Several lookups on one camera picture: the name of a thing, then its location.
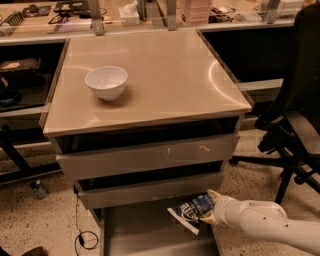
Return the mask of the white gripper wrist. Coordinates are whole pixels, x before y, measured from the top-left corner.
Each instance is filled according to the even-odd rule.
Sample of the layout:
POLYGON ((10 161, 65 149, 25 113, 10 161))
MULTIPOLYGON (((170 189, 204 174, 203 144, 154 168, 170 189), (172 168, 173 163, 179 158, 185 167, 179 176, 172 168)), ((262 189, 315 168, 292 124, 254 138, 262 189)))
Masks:
POLYGON ((229 196, 222 196, 218 192, 209 189, 208 194, 215 202, 213 213, 200 217, 200 220, 210 225, 221 225, 232 228, 240 227, 240 214, 243 209, 243 201, 229 196))

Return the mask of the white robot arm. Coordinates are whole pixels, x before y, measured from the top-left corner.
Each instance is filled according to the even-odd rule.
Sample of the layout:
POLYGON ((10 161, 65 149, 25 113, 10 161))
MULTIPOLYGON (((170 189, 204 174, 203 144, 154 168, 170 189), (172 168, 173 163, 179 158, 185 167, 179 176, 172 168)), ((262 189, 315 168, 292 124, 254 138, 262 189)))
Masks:
POLYGON ((237 200, 208 190, 213 208, 200 219, 241 229, 252 239, 278 242, 320 256, 320 223, 289 219, 272 201, 237 200))

